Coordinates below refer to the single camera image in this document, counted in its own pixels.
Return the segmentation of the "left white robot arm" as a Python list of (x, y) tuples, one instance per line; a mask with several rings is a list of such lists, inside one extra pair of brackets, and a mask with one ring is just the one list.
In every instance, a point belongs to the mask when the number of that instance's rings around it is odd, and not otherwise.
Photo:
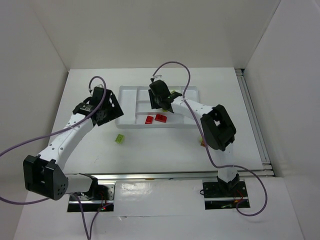
[(25, 188), (55, 201), (64, 194), (81, 193), (88, 199), (106, 194), (107, 187), (100, 185), (93, 175), (65, 174), (63, 169), (86, 134), (95, 126), (104, 125), (123, 114), (113, 91), (96, 86), (92, 96), (74, 108), (63, 132), (37, 156), (28, 155), (24, 159)]

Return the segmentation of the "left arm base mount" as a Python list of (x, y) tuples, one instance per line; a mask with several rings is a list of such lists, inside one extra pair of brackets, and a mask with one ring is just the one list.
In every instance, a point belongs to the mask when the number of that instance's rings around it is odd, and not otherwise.
[(81, 212), (78, 200), (85, 213), (93, 213), (100, 208), (102, 212), (113, 212), (115, 191), (114, 182), (72, 183), (66, 191), (69, 194), (67, 212)]

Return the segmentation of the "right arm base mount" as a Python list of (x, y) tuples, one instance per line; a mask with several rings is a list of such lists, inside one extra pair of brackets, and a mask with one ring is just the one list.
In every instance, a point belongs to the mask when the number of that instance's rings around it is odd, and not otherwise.
[(199, 194), (204, 197), (206, 210), (225, 210), (238, 208), (250, 208), (247, 187), (244, 181), (240, 181), (230, 192), (223, 193), (217, 182), (203, 182)]

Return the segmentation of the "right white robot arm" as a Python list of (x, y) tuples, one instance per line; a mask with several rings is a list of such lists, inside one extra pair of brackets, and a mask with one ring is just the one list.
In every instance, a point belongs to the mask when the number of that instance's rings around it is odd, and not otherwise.
[(204, 146), (210, 147), (217, 154), (218, 186), (221, 191), (230, 192), (239, 182), (239, 174), (234, 166), (233, 145), (236, 128), (223, 105), (203, 105), (184, 98), (181, 93), (171, 93), (161, 79), (151, 79), (149, 99), (152, 109), (164, 109), (173, 114), (180, 114), (192, 120), (201, 130)]

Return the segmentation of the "red sloped lego brick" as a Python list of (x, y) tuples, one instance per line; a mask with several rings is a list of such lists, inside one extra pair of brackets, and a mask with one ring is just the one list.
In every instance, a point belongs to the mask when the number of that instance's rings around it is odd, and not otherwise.
[(166, 123), (167, 122), (167, 116), (162, 115), (162, 114), (157, 114), (154, 118), (155, 121), (161, 122), (161, 123)]

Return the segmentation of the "red curved lego piece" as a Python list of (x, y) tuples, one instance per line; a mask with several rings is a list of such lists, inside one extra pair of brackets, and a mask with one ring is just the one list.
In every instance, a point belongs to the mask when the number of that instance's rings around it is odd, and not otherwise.
[(146, 125), (152, 124), (152, 123), (153, 123), (153, 120), (154, 120), (154, 117), (148, 115), (148, 116), (146, 117), (146, 119), (145, 119), (145, 124), (146, 124)]

